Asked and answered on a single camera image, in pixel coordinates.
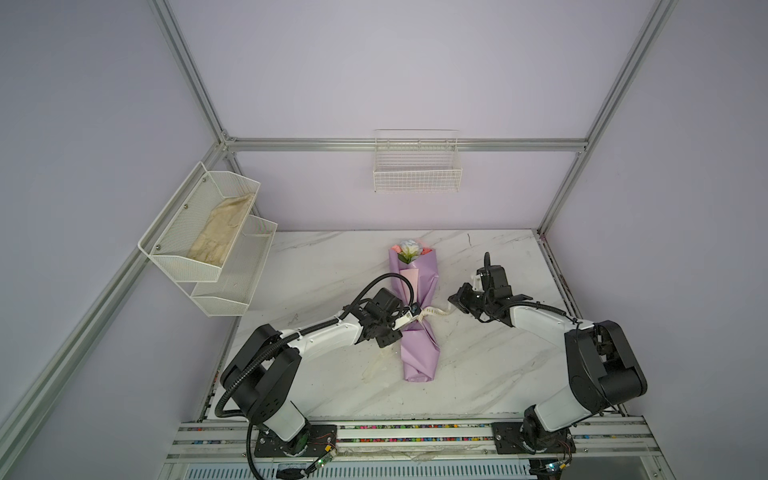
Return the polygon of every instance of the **marble table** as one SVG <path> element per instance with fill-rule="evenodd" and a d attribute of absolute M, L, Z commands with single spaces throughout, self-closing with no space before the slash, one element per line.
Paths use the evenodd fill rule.
<path fill-rule="evenodd" d="M 387 249 L 409 238 L 437 252 L 433 306 L 452 308 L 449 295 L 488 251 L 514 293 L 564 308 L 531 230 L 279 232 L 225 365 L 264 323 L 295 328 L 336 314 L 388 271 Z M 381 286 L 391 288 L 385 280 L 371 294 Z M 520 416 L 567 383 L 564 353 L 530 333 L 482 324 L 455 309 L 429 321 L 442 349 L 434 381 L 404 381 L 399 343 L 380 349 L 368 341 L 302 363 L 288 399 L 310 420 L 504 418 Z M 212 405 L 222 393 L 219 387 Z M 227 408 L 236 406 L 230 400 Z M 213 408 L 208 418 L 216 418 Z"/>

